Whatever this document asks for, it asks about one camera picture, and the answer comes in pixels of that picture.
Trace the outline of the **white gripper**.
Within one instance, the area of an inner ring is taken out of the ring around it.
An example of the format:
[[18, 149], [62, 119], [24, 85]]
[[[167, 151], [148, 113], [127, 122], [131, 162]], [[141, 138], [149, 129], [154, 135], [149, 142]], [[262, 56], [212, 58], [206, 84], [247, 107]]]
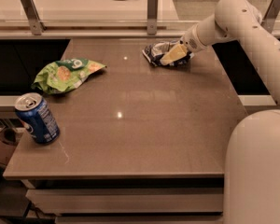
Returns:
[[161, 57], [162, 65], [186, 62], [189, 59], [188, 50], [196, 53], [207, 48], [199, 38], [198, 26], [193, 25], [181, 36], [180, 43], [170, 43], [168, 49]]

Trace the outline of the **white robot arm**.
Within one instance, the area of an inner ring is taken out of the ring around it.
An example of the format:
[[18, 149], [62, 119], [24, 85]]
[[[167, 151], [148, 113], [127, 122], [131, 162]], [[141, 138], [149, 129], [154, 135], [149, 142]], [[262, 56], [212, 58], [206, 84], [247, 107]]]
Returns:
[[[280, 105], [280, 41], [247, 0], [219, 0], [214, 14], [188, 28], [166, 54], [180, 58], [236, 40]], [[223, 224], [280, 224], [280, 108], [256, 112], [233, 130], [224, 171]]]

